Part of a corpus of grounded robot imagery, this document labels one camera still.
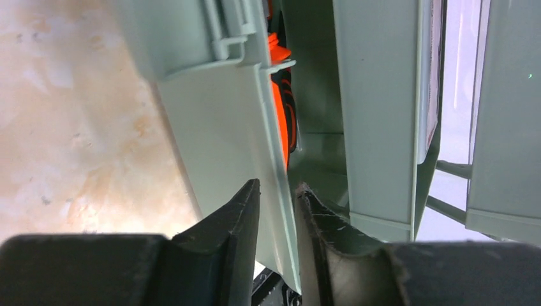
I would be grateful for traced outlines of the orange cutting pliers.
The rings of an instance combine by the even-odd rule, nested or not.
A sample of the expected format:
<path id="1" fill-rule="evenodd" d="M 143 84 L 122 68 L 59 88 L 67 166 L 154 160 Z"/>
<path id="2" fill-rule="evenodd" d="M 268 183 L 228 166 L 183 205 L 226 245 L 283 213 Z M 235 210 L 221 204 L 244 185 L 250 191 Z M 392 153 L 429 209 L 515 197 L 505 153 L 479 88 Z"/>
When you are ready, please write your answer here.
<path id="1" fill-rule="evenodd" d="M 273 64 L 291 59 L 292 51 L 287 48 L 283 13 L 273 8 L 272 1 L 264 1 L 263 8 L 268 25 L 268 48 Z M 274 105 L 278 118 L 281 147 L 285 167 L 289 166 L 290 155 L 297 148 L 297 111 L 292 91 L 290 68 L 281 69 L 270 76 Z"/>

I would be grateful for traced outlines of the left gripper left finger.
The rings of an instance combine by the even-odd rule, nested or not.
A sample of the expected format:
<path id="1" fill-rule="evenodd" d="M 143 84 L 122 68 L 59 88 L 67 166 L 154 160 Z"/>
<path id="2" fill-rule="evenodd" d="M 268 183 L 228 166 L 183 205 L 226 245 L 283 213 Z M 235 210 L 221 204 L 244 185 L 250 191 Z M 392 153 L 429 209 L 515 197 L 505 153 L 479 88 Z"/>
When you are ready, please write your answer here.
<path id="1" fill-rule="evenodd" d="M 249 305 L 260 182 L 186 231 L 18 235 L 1 245 L 2 305 Z"/>

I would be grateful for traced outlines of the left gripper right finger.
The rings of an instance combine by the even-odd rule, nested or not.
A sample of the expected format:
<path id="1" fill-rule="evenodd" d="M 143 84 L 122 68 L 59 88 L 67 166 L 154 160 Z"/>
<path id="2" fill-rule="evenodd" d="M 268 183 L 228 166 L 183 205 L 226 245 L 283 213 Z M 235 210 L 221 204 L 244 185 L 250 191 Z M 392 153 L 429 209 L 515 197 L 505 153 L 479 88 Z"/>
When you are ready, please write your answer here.
<path id="1" fill-rule="evenodd" d="M 303 305 L 539 305 L 540 249 L 516 242 L 386 243 L 295 192 Z"/>

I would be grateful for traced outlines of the green plastic toolbox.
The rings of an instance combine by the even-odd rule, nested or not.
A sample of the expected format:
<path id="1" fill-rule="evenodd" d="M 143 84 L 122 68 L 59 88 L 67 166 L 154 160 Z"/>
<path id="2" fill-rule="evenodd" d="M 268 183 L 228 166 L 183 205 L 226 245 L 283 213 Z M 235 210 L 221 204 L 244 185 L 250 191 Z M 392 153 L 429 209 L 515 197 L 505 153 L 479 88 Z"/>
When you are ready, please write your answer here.
<path id="1" fill-rule="evenodd" d="M 291 59 L 273 64 L 264 1 L 114 1 L 157 88 L 196 202 L 260 181 L 256 260 L 300 289 L 293 197 L 307 184 L 352 226 L 417 236 L 439 151 L 445 1 L 272 1 Z M 271 74 L 290 68 L 297 148 L 285 167 Z"/>

